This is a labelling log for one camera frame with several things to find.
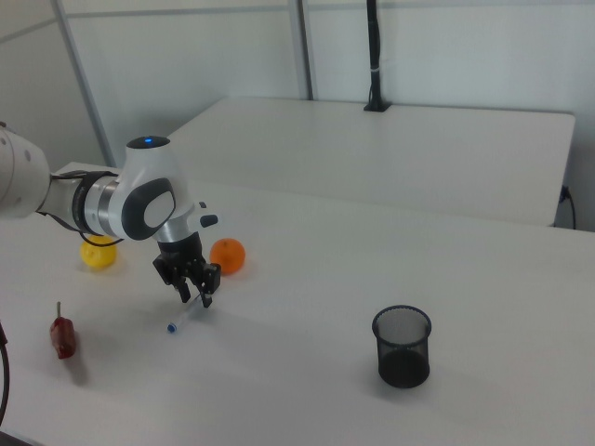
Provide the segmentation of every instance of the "orange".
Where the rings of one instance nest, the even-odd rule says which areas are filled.
[[[91,235],[88,239],[91,242],[98,244],[112,242],[112,239],[108,236],[100,237],[97,235]],[[109,267],[115,260],[116,251],[117,249],[115,245],[100,248],[87,242],[83,242],[83,244],[81,244],[81,258],[91,268],[101,269]]]
[[[245,249],[235,239],[217,240],[211,248],[210,262],[221,265],[222,274],[233,274],[245,260]]]

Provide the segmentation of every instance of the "red object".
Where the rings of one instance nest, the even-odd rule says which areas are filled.
[[[49,337],[52,340],[52,346],[58,353],[59,360],[70,358],[76,351],[74,326],[70,319],[57,317],[49,327]]]

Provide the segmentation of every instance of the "white desk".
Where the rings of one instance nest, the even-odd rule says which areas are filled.
[[[549,226],[567,114],[231,98],[171,135],[190,177]]]
[[[245,269],[178,335],[155,242],[91,273],[48,217],[0,224],[5,427],[68,445],[560,445],[595,441],[595,237],[191,182]],[[55,301],[80,334],[58,361]],[[428,312],[429,380],[377,375],[371,322]]]

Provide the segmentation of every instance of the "black mesh cup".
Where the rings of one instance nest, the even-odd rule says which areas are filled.
[[[428,336],[431,321],[415,307],[384,308],[372,322],[377,340],[378,373],[393,387],[419,386],[430,375]]]

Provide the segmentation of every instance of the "white wall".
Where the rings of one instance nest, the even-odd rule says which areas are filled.
[[[53,169],[104,163],[50,2],[0,0],[0,121]]]
[[[310,0],[316,98],[367,101],[364,3]],[[384,96],[402,104],[573,113],[575,139],[566,182],[575,197],[578,227],[595,230],[594,2],[532,0],[522,2],[524,6],[486,6],[494,3],[515,2],[383,4],[379,20]],[[567,211],[565,204],[561,206],[558,223],[564,226],[570,224]]]
[[[130,139],[168,135],[221,98],[306,95],[287,0],[63,5],[119,165]]]

